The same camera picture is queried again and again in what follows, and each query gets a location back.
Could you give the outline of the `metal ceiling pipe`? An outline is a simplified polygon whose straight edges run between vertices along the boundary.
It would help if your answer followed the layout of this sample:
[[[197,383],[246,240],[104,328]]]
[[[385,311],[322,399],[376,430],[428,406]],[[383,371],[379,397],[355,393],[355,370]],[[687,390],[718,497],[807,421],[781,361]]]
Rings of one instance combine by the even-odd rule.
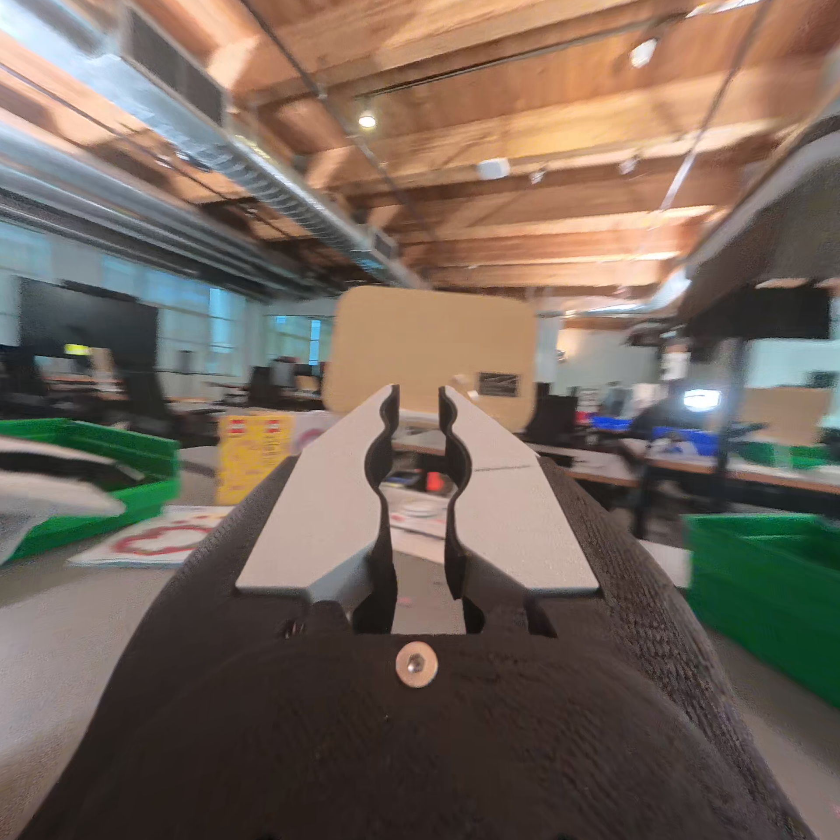
[[[2,216],[154,267],[247,288],[252,296],[311,299],[322,292],[315,276],[226,233],[197,211],[95,167],[58,163],[2,154]]]

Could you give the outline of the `beige wooden chair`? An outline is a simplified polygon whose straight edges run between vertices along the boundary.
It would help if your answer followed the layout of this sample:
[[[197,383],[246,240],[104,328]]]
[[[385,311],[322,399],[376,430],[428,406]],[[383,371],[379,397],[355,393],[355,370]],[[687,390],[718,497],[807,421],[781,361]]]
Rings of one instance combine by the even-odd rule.
[[[322,401],[351,413],[388,385],[405,413],[437,418],[454,387],[513,433],[536,406],[538,325],[524,303],[431,290],[361,287],[339,299]]]

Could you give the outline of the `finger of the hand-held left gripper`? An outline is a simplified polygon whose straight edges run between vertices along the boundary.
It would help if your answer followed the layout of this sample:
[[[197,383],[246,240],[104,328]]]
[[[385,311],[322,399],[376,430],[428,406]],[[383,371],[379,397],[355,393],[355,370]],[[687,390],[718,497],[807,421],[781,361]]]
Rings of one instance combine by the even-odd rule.
[[[55,517],[112,518],[125,505],[109,493],[75,479],[1,473],[1,564],[37,526]]]
[[[18,437],[1,437],[1,470],[89,484],[143,484],[144,472],[112,458]]]

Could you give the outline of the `long office table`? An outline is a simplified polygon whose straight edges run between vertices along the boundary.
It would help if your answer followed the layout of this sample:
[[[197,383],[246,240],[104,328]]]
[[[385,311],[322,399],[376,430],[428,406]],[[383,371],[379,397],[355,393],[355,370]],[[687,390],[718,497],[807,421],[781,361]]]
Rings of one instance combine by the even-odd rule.
[[[437,429],[423,430],[417,434],[397,434],[393,438],[392,446],[395,452],[442,457],[445,454],[445,436]],[[627,463],[622,454],[541,444],[528,444],[528,447],[544,457],[570,458],[571,466],[565,469],[573,478],[616,487],[638,487],[641,470],[646,466],[676,473],[678,476],[714,478],[717,474],[717,461],[700,456],[643,458],[641,465],[636,465]],[[736,462],[730,463],[726,482],[727,487],[733,487],[736,482],[741,482],[753,486],[814,492],[829,497],[839,495],[839,478],[836,468],[801,471],[758,468],[755,465]]]

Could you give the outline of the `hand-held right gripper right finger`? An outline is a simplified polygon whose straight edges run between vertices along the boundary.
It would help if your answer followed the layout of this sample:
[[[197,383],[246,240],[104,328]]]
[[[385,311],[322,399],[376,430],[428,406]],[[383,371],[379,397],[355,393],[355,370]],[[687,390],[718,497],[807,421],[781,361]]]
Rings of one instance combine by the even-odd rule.
[[[455,483],[444,571],[466,633],[502,621],[553,635],[543,602],[592,599],[601,586],[539,457],[451,385],[438,418]]]

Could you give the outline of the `black wall screen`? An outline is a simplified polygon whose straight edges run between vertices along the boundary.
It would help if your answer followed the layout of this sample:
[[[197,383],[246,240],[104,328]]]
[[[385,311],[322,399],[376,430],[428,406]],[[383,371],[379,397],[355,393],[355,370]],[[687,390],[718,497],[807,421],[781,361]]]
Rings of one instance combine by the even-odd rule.
[[[95,287],[17,280],[19,342],[33,355],[67,358],[66,347],[77,345],[109,350],[121,371],[155,368],[157,308]]]

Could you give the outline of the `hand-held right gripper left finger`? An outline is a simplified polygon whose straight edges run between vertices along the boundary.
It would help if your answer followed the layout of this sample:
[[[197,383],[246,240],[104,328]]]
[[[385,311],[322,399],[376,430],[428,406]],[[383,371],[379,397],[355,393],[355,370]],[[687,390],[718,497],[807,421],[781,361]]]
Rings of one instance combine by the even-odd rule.
[[[399,408],[399,385],[386,385],[301,451],[237,592],[333,602],[356,633],[392,631],[397,581],[381,485]]]

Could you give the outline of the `yellow lego box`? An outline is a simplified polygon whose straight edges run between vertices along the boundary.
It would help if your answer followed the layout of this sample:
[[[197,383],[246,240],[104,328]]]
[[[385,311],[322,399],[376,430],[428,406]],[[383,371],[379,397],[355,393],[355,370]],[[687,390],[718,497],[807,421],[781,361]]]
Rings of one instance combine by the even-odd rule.
[[[232,507],[288,457],[297,457],[342,416],[328,411],[241,410],[217,425],[216,497]]]

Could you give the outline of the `lego instruction booklet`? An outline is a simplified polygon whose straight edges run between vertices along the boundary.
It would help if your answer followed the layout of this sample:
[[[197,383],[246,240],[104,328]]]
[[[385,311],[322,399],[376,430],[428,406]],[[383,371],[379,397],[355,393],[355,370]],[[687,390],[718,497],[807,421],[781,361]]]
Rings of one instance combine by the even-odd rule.
[[[173,570],[226,519],[231,507],[166,506],[152,519],[108,536],[68,559],[79,569]]]

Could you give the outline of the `grey standing desk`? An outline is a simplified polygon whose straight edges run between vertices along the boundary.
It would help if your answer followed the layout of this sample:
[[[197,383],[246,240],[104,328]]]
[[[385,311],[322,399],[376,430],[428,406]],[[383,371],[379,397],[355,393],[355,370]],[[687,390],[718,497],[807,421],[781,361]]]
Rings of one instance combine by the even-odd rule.
[[[736,412],[757,340],[829,340],[838,280],[838,113],[803,137],[686,262],[677,321],[694,339],[724,342],[721,437],[711,505],[726,511]]]

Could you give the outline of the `green plastic bin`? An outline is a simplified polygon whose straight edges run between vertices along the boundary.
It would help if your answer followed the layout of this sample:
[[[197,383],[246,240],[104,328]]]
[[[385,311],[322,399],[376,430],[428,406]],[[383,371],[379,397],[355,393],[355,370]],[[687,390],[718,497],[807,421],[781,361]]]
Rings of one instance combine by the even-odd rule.
[[[143,484],[90,484],[121,500],[125,505],[123,514],[112,518],[50,518],[27,535],[6,563],[152,518],[179,494],[179,445],[168,438],[65,418],[3,420],[1,427],[2,436],[78,449],[144,473]]]
[[[772,469],[813,470],[838,466],[838,456],[826,445],[788,445],[767,441],[741,441],[733,450],[743,460]]]
[[[839,708],[839,529],[807,514],[684,518],[697,618]]]

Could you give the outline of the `black office chair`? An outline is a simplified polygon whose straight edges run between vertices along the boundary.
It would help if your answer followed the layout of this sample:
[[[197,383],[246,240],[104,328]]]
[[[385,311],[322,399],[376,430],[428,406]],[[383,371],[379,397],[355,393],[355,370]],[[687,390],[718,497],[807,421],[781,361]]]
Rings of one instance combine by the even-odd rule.
[[[287,397],[297,391],[296,364],[288,360],[274,360],[267,365],[251,368],[246,406],[278,410]]]
[[[552,447],[569,445],[578,425],[578,402],[575,395],[547,394],[540,398],[523,440]]]

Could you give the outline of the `silver air duct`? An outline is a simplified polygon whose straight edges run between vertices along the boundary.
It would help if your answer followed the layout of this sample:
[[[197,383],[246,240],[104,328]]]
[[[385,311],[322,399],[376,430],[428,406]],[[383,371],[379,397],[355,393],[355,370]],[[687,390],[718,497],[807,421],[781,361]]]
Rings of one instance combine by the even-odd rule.
[[[236,123],[227,91],[162,26],[120,2],[108,24],[69,2],[2,2],[2,32],[378,280],[427,286],[385,236],[353,222]]]

